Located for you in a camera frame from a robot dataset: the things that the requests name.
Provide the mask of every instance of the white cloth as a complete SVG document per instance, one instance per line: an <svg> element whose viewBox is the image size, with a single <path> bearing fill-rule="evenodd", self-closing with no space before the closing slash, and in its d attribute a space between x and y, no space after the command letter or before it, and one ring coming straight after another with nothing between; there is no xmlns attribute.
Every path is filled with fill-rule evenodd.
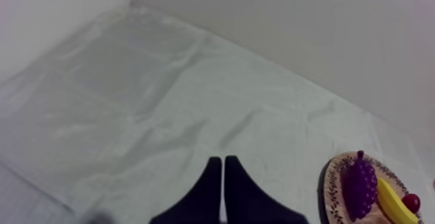
<svg viewBox="0 0 435 224"><path fill-rule="evenodd" d="M3 161L83 213L146 223L210 156L238 155L319 223L336 154L381 157L367 113L204 30L147 8L103 16L0 87Z"/></svg>

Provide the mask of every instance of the apple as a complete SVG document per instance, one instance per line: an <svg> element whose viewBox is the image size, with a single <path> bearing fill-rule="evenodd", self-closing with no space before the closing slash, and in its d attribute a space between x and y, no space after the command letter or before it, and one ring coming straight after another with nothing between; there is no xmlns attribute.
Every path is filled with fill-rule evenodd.
<svg viewBox="0 0 435 224"><path fill-rule="evenodd" d="M402 202L414 214L420 209L420 198L416 194L405 195Z"/></svg>

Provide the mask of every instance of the grape bunch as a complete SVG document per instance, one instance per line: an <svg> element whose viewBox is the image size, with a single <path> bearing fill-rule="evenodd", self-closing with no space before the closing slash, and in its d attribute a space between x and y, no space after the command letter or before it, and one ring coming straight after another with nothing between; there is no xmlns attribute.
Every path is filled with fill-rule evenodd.
<svg viewBox="0 0 435 224"><path fill-rule="evenodd" d="M365 217L377 199L375 169L363 156L364 152L358 151L358 158L344 175L343 197L353 220Z"/></svg>

